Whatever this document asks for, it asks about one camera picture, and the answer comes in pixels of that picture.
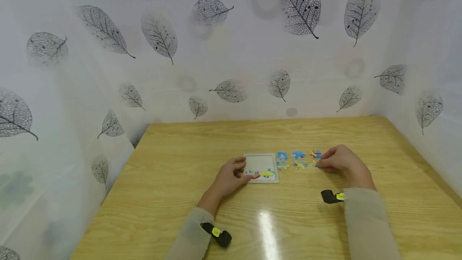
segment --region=person's right hand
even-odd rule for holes
[[[326,151],[316,166],[326,172],[345,172],[350,187],[376,190],[371,172],[352,150],[341,144]]]

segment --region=finger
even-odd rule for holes
[[[243,162],[236,163],[233,165],[234,171],[243,169],[246,166],[247,162],[244,160]]]
[[[236,178],[240,178],[240,177],[242,176],[243,172],[244,172],[244,168],[234,170],[234,176],[235,176]]]
[[[252,175],[245,175],[239,178],[239,185],[245,185],[247,184],[250,180],[252,180],[253,176]]]
[[[328,173],[338,173],[340,172],[339,169],[334,168],[334,167],[326,167],[323,169],[323,171],[328,172]]]
[[[243,161],[245,161],[245,156],[237,156],[237,157],[231,158],[227,163],[235,164],[235,163],[239,163]]]
[[[324,169],[324,168],[327,168],[327,167],[331,167],[332,166],[332,160],[327,158],[327,159],[320,159],[317,163],[316,163],[316,167],[320,168],[320,169]]]
[[[331,157],[333,154],[335,154],[335,152],[337,151],[337,147],[338,146],[335,146],[335,147],[332,147],[330,148],[328,151],[326,151],[321,157],[320,159],[327,159],[328,157]]]

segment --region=blue puzzle piece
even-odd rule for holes
[[[291,156],[297,160],[298,157],[303,159],[304,157],[306,157],[306,154],[302,153],[301,151],[295,151],[294,153],[291,154]]]
[[[279,158],[280,160],[287,160],[288,154],[286,152],[277,153],[276,157]]]

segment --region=person's left hand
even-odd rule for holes
[[[233,193],[238,187],[247,184],[252,180],[252,175],[243,175],[245,167],[245,157],[231,158],[223,166],[221,166],[215,181],[209,190],[217,193],[219,197],[228,196]]]

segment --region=yellow label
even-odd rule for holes
[[[213,227],[213,229],[212,229],[212,234],[213,234],[216,238],[218,238],[218,237],[220,236],[220,233],[221,233],[221,231],[220,231],[219,229]]]

